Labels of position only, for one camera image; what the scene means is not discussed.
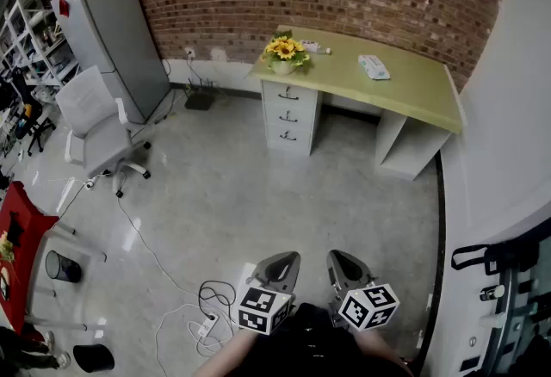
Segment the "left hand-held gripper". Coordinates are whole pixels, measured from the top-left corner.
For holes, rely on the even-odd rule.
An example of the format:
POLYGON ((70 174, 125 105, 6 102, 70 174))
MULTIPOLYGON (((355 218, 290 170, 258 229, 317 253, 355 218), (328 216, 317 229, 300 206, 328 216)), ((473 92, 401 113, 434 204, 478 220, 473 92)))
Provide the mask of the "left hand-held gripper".
POLYGON ((282 324, 293 306, 300 260, 297 251, 281 252, 245 271, 235 315, 240 329, 270 335, 282 324))

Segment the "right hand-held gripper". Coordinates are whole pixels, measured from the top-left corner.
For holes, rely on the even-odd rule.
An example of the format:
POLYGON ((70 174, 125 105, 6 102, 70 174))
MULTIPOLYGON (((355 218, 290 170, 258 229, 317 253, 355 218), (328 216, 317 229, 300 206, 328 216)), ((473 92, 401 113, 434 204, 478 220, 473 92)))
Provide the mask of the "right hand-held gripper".
POLYGON ((368 266, 342 250, 331 250, 326 263, 335 291, 329 304, 334 327, 370 331, 391 320, 400 302, 388 283, 377 285, 368 266))

